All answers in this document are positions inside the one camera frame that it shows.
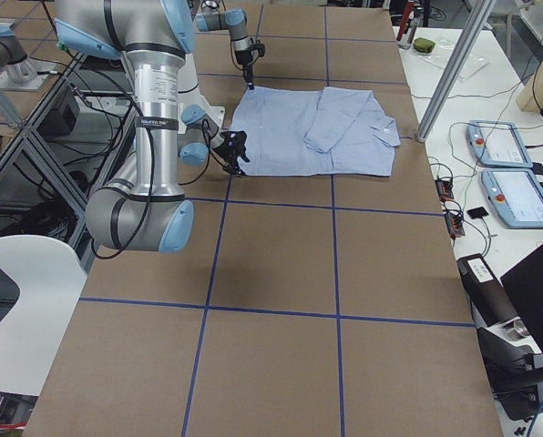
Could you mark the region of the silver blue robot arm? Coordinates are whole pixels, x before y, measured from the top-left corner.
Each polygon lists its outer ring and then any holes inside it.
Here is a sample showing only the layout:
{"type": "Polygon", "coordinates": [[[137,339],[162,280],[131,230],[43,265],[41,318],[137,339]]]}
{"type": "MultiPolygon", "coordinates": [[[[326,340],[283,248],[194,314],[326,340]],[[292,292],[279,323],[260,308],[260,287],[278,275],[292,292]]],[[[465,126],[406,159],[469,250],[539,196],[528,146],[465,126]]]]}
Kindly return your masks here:
{"type": "Polygon", "coordinates": [[[249,90],[254,89],[253,70],[255,44],[247,33],[247,15],[241,8],[223,12],[198,13],[195,18],[201,32],[227,30],[230,35],[231,49],[249,90]]]}
{"type": "Polygon", "coordinates": [[[136,148],[90,198],[87,230],[116,250],[182,250],[194,217],[177,178],[182,149],[179,87],[193,76],[195,32],[227,30],[244,68],[250,66],[247,16],[240,8],[193,15],[185,1],[60,1],[56,31],[63,45],[133,70],[136,148]]]}

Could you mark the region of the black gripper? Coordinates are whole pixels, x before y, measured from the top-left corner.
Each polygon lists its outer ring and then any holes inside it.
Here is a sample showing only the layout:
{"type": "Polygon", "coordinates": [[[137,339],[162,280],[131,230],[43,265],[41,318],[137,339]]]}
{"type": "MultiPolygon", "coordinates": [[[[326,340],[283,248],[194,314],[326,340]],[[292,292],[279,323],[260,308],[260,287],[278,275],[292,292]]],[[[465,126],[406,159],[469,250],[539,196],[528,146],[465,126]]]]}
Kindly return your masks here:
{"type": "MultiPolygon", "coordinates": [[[[214,152],[220,158],[231,158],[234,154],[234,135],[220,134],[218,139],[218,145],[214,148],[214,152]]],[[[245,176],[245,172],[238,166],[226,164],[223,167],[223,170],[230,175],[245,176]]]]}
{"type": "Polygon", "coordinates": [[[241,68],[243,79],[249,90],[255,88],[252,65],[255,60],[255,51],[253,49],[234,50],[233,51],[238,68],[241,68]]]}

